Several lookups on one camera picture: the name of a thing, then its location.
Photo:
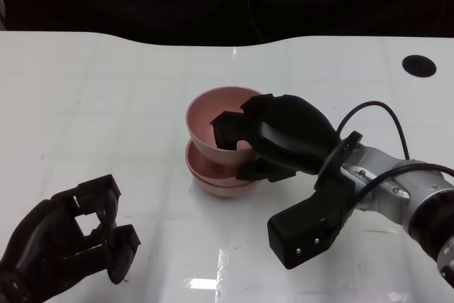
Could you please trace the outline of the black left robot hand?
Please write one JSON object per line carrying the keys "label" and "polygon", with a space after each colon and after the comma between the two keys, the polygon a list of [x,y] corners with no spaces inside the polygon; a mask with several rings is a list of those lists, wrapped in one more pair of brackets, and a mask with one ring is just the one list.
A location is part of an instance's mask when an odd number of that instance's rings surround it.
{"label": "black left robot hand", "polygon": [[120,196],[105,175],[35,206],[1,259],[1,301],[45,302],[103,270],[122,282],[140,240],[132,225],[116,224]]}

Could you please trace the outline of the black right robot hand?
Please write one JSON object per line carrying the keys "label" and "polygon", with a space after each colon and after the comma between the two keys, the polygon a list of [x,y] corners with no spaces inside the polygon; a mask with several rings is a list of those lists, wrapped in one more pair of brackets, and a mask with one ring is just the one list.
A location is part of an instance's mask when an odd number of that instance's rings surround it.
{"label": "black right robot hand", "polygon": [[258,95],[240,108],[241,113],[224,111],[211,122],[218,148],[233,150],[239,141],[252,148],[253,159],[236,172],[239,180],[278,182],[297,172],[316,175],[341,141],[316,107],[294,95]]}

